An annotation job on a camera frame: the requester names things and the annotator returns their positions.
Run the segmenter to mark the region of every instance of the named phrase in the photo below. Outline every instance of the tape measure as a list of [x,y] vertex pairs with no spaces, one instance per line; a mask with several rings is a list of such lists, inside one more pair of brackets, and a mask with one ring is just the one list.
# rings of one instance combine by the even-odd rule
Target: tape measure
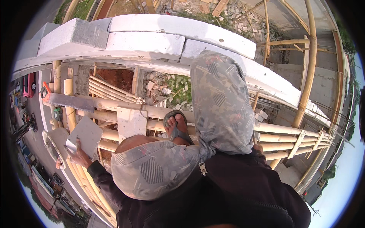
[[56,107],[53,110],[53,116],[57,121],[62,121],[62,109],[60,109],[59,107]]

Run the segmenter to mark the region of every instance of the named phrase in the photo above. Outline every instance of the gray patterned cloth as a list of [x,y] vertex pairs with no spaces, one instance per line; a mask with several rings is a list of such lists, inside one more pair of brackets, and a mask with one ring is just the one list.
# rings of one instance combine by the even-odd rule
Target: gray patterned cloth
[[216,151],[249,154],[254,113],[242,69],[230,57],[204,50],[190,66],[199,146],[162,140],[112,154],[116,185],[127,196],[155,200],[179,187]]

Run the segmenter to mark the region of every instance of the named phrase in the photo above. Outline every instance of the sign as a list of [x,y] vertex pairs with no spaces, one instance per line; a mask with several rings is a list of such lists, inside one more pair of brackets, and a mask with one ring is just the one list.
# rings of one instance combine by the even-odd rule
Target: sign
[[32,171],[34,173],[35,178],[42,185],[42,187],[46,191],[48,191],[51,195],[53,195],[54,190],[47,184],[47,182],[43,179],[43,177],[39,174],[38,170],[34,166],[32,166]]

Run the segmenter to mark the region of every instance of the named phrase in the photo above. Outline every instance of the saw blade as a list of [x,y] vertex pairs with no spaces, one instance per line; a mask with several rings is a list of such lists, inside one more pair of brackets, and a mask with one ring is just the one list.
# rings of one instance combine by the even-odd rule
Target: saw blade
[[59,93],[51,93],[48,102],[50,104],[67,106],[86,112],[94,112],[94,101],[90,99],[73,97]]

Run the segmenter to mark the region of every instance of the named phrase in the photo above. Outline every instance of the sky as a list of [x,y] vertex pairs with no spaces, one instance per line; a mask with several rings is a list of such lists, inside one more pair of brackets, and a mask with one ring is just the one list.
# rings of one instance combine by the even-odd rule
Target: sky
[[[355,55],[356,80],[362,88],[365,85],[362,64],[359,55]],[[319,210],[319,215],[313,215],[310,228],[327,228],[334,225],[341,215],[344,207],[350,199],[360,175],[362,164],[364,163],[365,146],[360,142],[359,131],[359,111],[356,108],[355,131],[350,144],[345,143],[342,155],[337,159],[336,176],[328,181],[327,187],[323,190],[322,196],[312,205],[315,210]]]
[[36,214],[38,215],[39,219],[43,222],[43,224],[46,227],[52,227],[52,228],[65,228],[65,226],[63,225],[63,223],[54,223],[53,221],[51,221],[46,214],[44,213],[44,211],[38,206],[38,204],[36,202],[34,202],[33,198],[32,198],[32,194],[31,194],[31,190],[28,187],[25,187],[22,183],[21,183],[24,193],[27,196],[30,205],[33,207],[33,210],[36,212]]

